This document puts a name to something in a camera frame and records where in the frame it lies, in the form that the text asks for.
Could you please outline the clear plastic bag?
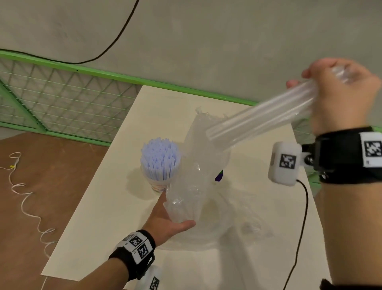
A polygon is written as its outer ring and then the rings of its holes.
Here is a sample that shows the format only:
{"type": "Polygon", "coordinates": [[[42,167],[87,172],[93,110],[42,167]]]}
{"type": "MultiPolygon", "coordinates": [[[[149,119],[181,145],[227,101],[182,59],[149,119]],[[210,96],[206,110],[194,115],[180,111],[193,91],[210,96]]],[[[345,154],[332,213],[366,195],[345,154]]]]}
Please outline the clear plastic bag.
{"type": "Polygon", "coordinates": [[[196,115],[180,146],[180,174],[166,188],[164,207],[175,223],[194,220],[195,227],[179,233],[160,249],[203,251],[227,244],[228,233],[236,229],[244,244],[270,238],[269,224],[255,206],[258,198],[233,187],[226,167],[233,161],[232,150],[219,150],[206,137],[207,128],[227,117],[218,117],[196,108],[196,115]],[[223,178],[215,182],[223,170],[223,178]]]}

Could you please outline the black left wrist band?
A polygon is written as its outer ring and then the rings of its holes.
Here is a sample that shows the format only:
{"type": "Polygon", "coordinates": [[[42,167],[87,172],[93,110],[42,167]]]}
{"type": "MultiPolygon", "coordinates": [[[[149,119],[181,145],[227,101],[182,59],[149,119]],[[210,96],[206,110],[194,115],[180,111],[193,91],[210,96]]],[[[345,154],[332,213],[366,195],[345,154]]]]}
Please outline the black left wrist band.
{"type": "Polygon", "coordinates": [[[120,260],[128,270],[128,281],[140,280],[155,260],[155,240],[146,230],[127,235],[115,247],[108,259],[120,260]]]}

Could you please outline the bundle of lavender straws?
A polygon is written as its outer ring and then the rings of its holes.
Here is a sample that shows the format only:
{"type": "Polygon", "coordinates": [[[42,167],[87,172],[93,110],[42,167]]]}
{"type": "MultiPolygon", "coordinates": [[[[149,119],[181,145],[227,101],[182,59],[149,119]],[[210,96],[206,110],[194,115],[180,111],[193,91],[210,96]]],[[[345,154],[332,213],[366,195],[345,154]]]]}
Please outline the bundle of lavender straws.
{"type": "Polygon", "coordinates": [[[168,181],[180,169],[181,152],[179,146],[169,139],[155,138],[145,143],[141,149],[141,169],[153,181],[168,181]]]}

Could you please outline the person's left forearm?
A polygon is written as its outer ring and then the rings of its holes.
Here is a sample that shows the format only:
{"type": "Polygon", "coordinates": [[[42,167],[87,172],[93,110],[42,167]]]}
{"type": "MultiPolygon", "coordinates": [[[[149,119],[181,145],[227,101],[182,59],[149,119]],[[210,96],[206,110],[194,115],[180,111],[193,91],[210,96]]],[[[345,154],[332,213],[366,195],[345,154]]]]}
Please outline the person's left forearm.
{"type": "Polygon", "coordinates": [[[129,279],[126,265],[117,258],[108,259],[81,279],[75,290],[123,290],[129,279]]]}

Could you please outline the clear plastic cup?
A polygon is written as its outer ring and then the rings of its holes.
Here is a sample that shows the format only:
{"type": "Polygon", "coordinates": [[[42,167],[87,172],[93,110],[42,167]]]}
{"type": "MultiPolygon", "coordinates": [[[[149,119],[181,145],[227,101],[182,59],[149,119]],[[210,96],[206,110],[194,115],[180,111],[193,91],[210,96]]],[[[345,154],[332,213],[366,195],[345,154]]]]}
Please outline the clear plastic cup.
{"type": "Polygon", "coordinates": [[[163,191],[165,191],[165,189],[170,185],[170,183],[173,182],[177,178],[177,176],[180,174],[180,170],[179,170],[174,174],[173,177],[171,177],[165,181],[156,181],[156,180],[150,179],[149,176],[146,175],[146,172],[145,172],[144,167],[142,165],[141,165],[140,169],[141,169],[141,172],[143,174],[143,177],[149,183],[152,190],[158,194],[161,194],[163,191]]]}

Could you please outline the green metal mesh fence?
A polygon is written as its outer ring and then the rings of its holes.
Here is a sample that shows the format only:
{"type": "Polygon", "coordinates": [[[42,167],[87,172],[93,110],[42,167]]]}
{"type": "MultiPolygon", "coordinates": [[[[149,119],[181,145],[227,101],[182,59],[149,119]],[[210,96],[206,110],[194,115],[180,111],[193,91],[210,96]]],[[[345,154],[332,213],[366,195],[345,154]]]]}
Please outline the green metal mesh fence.
{"type": "Polygon", "coordinates": [[[144,85],[259,103],[0,50],[0,127],[110,146],[144,85]]]}

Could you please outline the bundle of clear straws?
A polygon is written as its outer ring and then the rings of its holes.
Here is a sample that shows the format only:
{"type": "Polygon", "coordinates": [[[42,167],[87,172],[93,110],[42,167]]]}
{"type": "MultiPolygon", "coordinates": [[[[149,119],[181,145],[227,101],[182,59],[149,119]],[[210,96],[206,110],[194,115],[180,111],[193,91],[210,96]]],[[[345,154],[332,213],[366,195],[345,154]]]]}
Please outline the bundle of clear straws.
{"type": "Polygon", "coordinates": [[[206,137],[224,151],[262,133],[307,119],[318,94],[317,82],[307,80],[213,125],[207,129],[206,137]]]}

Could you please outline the black right wrist band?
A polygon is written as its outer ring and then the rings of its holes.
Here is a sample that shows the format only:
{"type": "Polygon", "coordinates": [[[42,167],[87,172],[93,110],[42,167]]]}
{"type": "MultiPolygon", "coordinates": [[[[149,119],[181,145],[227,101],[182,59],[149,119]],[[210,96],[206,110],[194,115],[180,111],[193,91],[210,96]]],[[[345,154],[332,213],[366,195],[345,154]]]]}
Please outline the black right wrist band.
{"type": "Polygon", "coordinates": [[[382,133],[372,127],[324,133],[302,150],[322,184],[382,183],[382,133]]]}

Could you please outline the person's left hand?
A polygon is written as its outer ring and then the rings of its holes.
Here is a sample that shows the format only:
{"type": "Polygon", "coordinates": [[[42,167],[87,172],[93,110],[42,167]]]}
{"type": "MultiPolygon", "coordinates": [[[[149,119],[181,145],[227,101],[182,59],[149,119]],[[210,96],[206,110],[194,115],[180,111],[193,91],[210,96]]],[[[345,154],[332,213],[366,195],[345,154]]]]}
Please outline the person's left hand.
{"type": "Polygon", "coordinates": [[[164,244],[171,238],[172,220],[164,207],[165,201],[166,194],[163,191],[142,228],[153,237],[156,247],[164,244]]]}

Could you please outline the person's right hand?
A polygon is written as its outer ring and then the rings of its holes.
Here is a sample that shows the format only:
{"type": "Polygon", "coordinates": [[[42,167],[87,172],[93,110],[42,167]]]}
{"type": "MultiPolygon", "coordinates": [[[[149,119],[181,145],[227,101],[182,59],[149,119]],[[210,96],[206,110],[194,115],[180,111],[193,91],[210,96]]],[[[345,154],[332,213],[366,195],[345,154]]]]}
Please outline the person's right hand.
{"type": "Polygon", "coordinates": [[[318,59],[306,69],[309,68],[321,69],[318,74],[319,95],[309,119],[315,137],[370,126],[367,118],[382,87],[382,80],[377,75],[354,60],[342,58],[318,59]],[[335,66],[344,66],[350,72],[350,83],[337,79],[332,72],[335,66]]]}

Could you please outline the person's right forearm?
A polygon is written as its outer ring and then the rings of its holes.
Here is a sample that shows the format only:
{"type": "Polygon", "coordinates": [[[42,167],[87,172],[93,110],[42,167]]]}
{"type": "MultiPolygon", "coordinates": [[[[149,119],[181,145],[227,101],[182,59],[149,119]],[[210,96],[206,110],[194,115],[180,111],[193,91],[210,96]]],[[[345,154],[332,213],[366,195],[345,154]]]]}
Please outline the person's right forearm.
{"type": "Polygon", "coordinates": [[[382,286],[382,182],[322,183],[318,195],[332,283],[382,286]]]}

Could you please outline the black wrist band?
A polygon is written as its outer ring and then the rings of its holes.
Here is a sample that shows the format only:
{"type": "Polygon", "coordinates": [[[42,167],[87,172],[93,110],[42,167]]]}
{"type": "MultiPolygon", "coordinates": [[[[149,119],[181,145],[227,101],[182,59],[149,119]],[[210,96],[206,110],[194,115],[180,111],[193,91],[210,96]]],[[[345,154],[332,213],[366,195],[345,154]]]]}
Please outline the black wrist band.
{"type": "Polygon", "coordinates": [[[372,127],[324,133],[302,150],[322,184],[382,183],[382,133],[372,127]]]}
{"type": "Polygon", "coordinates": [[[127,235],[115,247],[108,259],[120,260],[128,270],[128,281],[140,280],[155,260],[155,240],[146,230],[127,235]]]}

